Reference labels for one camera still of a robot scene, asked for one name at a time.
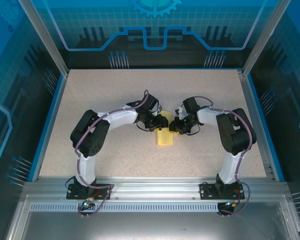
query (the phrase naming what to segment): yellow sponge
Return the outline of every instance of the yellow sponge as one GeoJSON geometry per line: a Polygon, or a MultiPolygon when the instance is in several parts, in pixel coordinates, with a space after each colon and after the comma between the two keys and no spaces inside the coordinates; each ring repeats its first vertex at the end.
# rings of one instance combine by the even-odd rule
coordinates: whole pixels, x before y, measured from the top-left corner
{"type": "MultiPolygon", "coordinates": [[[[169,111],[161,111],[160,114],[169,121],[169,124],[172,122],[172,114],[169,111]]],[[[158,146],[170,146],[174,144],[173,133],[169,132],[169,127],[162,128],[161,131],[156,133],[156,144],[158,146]]]]}

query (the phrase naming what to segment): gear graphic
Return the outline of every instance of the gear graphic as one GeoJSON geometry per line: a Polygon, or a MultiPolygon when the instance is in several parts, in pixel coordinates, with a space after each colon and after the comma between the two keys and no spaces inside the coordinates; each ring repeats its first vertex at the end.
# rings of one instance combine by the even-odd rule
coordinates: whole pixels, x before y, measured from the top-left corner
{"type": "Polygon", "coordinates": [[[171,10],[176,10],[181,0],[131,0],[131,4],[134,5],[134,10],[140,11],[140,14],[156,18],[158,15],[163,17],[170,14],[171,10]]]}
{"type": "Polygon", "coordinates": [[[11,26],[19,17],[19,6],[17,0],[0,0],[1,17],[11,26]]]}

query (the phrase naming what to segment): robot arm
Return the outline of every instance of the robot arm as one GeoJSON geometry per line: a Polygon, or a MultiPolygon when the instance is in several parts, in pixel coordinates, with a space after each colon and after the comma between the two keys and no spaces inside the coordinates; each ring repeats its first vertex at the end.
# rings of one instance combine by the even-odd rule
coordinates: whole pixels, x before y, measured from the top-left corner
{"type": "MultiPolygon", "coordinates": [[[[256,143],[256,133],[245,111],[238,108],[233,112],[238,114],[248,125],[252,134],[252,144],[256,143]]],[[[218,127],[220,140],[226,153],[221,171],[216,176],[215,188],[222,198],[232,195],[234,188],[238,188],[235,174],[241,154],[250,143],[248,131],[243,123],[228,112],[217,111],[209,106],[200,107],[194,97],[184,100],[176,113],[178,116],[169,126],[171,132],[191,135],[191,128],[195,125],[208,124],[218,127]]]]}
{"type": "MultiPolygon", "coordinates": [[[[159,114],[159,112],[162,110],[162,107],[154,96],[148,94],[145,103],[141,107],[137,109],[131,109],[132,107],[137,106],[140,102],[141,101],[127,103],[121,111],[111,114],[107,112],[96,113],[93,110],[88,110],[83,114],[82,118],[74,128],[70,139],[73,147],[75,148],[87,129],[97,119],[107,115],[94,126],[94,128],[88,133],[78,148],[80,153],[79,169],[81,177],[89,185],[92,185],[95,182],[95,156],[101,150],[108,131],[122,125],[133,124],[137,122],[144,123],[145,128],[149,132],[152,132],[155,129],[168,127],[169,122],[164,116],[159,114]]],[[[87,186],[83,181],[81,181],[78,173],[75,178],[82,186],[87,186]]]]}

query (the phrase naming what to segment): table top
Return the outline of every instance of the table top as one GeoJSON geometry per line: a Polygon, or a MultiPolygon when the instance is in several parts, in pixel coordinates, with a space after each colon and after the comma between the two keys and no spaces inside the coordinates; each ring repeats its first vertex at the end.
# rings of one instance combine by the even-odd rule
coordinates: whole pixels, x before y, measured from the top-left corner
{"type": "MultiPolygon", "coordinates": [[[[235,69],[117,69],[70,71],[39,175],[76,174],[77,155],[70,134],[86,110],[109,112],[141,100],[144,90],[174,115],[182,101],[205,96],[219,109],[243,108],[246,100],[235,69]]],[[[203,99],[197,100],[203,106],[203,99]]],[[[193,136],[173,135],[174,144],[157,145],[157,133],[135,124],[108,132],[96,155],[95,174],[106,177],[215,177],[225,150],[218,128],[205,124],[193,136]]],[[[245,157],[239,176],[265,177],[258,142],[245,157]]]]}

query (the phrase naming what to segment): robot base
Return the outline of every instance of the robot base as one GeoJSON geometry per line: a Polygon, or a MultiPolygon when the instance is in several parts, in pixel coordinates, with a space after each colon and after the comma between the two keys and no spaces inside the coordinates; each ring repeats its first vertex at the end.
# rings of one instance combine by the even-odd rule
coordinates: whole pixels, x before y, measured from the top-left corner
{"type": "Polygon", "coordinates": [[[240,199],[245,199],[244,189],[241,184],[234,182],[231,184],[224,184],[219,175],[216,176],[216,182],[208,184],[203,182],[199,184],[201,200],[237,200],[238,195],[235,190],[240,192],[240,199]]]}
{"type": "MultiPolygon", "coordinates": [[[[109,184],[96,184],[97,180],[94,180],[91,185],[96,187],[103,187],[109,184]]],[[[74,178],[74,183],[69,184],[68,191],[66,193],[66,199],[69,200],[85,200],[93,196],[95,200],[103,200],[107,195],[109,188],[104,189],[93,189],[84,185],[81,185],[76,178],[74,178]]]]}

